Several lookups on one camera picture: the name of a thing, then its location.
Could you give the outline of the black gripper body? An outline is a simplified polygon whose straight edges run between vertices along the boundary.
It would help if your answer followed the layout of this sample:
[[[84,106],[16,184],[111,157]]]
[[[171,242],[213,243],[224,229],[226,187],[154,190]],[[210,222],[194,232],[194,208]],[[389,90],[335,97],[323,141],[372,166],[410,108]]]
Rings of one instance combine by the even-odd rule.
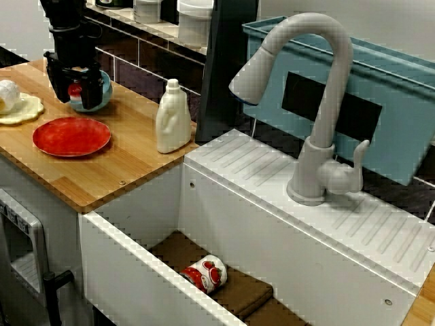
[[[46,52],[50,79],[101,80],[93,38],[81,29],[50,29],[54,52]]]

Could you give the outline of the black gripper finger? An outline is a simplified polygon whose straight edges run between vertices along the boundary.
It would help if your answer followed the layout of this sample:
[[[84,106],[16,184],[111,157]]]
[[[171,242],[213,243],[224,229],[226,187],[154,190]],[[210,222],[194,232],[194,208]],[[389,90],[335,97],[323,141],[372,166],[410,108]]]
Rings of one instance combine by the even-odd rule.
[[[50,83],[59,101],[62,103],[69,102],[70,96],[68,93],[68,88],[71,83],[71,79],[64,72],[63,67],[55,62],[49,62],[47,64],[47,73]]]
[[[85,109],[92,109],[101,104],[103,100],[103,80],[98,69],[89,69],[82,73],[81,98]]]

